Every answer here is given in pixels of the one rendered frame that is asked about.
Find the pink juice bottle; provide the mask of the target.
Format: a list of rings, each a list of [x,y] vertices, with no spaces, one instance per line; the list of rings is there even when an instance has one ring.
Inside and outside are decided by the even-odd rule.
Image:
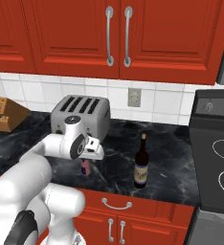
[[[81,160],[81,173],[86,176],[91,173],[90,162],[88,160]]]

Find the red base cupboard door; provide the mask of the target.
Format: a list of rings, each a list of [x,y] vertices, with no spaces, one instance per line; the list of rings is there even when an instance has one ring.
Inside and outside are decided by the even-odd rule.
[[[124,245],[184,245],[185,228],[121,215],[118,216],[118,245],[121,245],[122,220],[125,221]]]
[[[112,218],[112,236],[114,242],[108,241],[108,219]],[[79,232],[80,242],[75,245],[118,245],[117,216],[106,212],[83,211],[74,218],[74,225]]]

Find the dark wine bottle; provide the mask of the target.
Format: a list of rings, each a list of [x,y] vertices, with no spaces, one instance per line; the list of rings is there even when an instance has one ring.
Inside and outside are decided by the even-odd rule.
[[[148,153],[146,152],[146,134],[141,137],[141,146],[135,155],[134,186],[143,189],[146,186],[148,173]]]

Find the grey wall outlet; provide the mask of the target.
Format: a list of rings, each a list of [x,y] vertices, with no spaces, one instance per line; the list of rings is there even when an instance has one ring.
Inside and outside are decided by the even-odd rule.
[[[142,92],[141,89],[129,88],[127,105],[130,107],[140,107],[141,106],[141,92]]]

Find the red wall cupboard door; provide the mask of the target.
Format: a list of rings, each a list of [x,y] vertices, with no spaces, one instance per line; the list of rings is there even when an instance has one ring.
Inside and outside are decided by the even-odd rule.
[[[83,78],[119,76],[120,0],[23,0],[35,72]],[[107,65],[106,15],[111,6]]]
[[[131,65],[120,78],[185,84],[215,84],[224,51],[224,0],[121,0],[120,60],[129,21]]]
[[[35,73],[23,0],[0,0],[0,72]]]

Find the black stove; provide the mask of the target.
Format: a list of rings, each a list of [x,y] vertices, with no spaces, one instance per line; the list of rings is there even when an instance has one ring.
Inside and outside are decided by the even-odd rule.
[[[201,208],[224,213],[224,89],[195,91],[189,129]]]

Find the red drawer front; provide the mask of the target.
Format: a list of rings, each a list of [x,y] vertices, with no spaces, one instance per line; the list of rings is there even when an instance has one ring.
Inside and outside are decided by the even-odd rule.
[[[187,228],[194,207],[90,189],[80,189],[86,209],[142,217],[158,223]]]

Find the wooden knife block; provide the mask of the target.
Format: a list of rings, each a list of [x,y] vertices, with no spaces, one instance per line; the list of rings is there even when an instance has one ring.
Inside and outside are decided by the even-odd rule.
[[[8,98],[0,97],[0,131],[12,132],[31,111]]]

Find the silver four-slot toaster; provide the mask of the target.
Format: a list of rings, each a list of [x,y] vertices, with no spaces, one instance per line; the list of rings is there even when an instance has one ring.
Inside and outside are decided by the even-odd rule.
[[[52,132],[63,134],[64,120],[69,116],[80,116],[88,135],[102,142],[110,127],[109,99],[82,95],[64,97],[51,113]]]

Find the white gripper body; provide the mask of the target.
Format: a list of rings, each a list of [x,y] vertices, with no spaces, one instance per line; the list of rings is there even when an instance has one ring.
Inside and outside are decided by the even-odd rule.
[[[102,160],[104,157],[104,151],[101,145],[97,149],[90,151],[89,148],[84,148],[80,155],[81,159],[90,159],[90,160]]]

